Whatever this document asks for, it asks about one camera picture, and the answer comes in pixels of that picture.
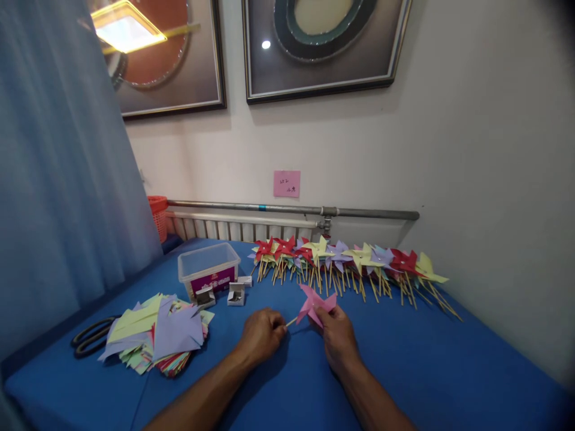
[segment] purple label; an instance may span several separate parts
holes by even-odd
[[[197,278],[190,281],[193,292],[205,289],[206,287],[212,287],[214,292],[219,292],[221,290],[227,289],[229,283],[235,281],[235,267],[224,269],[223,271],[217,272],[212,275],[206,275],[202,278]]]

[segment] plastic storage box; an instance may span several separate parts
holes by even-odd
[[[241,259],[227,242],[188,251],[178,256],[178,277],[186,286],[190,299],[195,292],[212,287],[214,292],[226,289],[238,279]]]

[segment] white paper box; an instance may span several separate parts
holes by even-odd
[[[252,276],[246,275],[245,277],[238,277],[238,283],[243,283],[246,287],[252,286]]]
[[[200,310],[215,305],[216,295],[214,294],[214,289],[212,287],[206,287],[205,289],[198,290],[192,302],[195,303]]]
[[[246,303],[246,286],[243,283],[230,283],[228,306],[243,306]]]

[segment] blue curtain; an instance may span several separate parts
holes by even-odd
[[[84,0],[0,2],[0,184],[0,360],[162,254]]]

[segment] black scissors handle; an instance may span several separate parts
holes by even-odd
[[[91,354],[97,352],[102,347],[106,345],[106,336],[110,331],[110,327],[115,319],[120,316],[111,316],[94,323],[93,325],[87,327],[85,330],[80,332],[70,342],[70,345],[75,348],[74,357],[76,359],[82,359]],[[104,340],[95,346],[90,347],[94,342],[103,338]]]

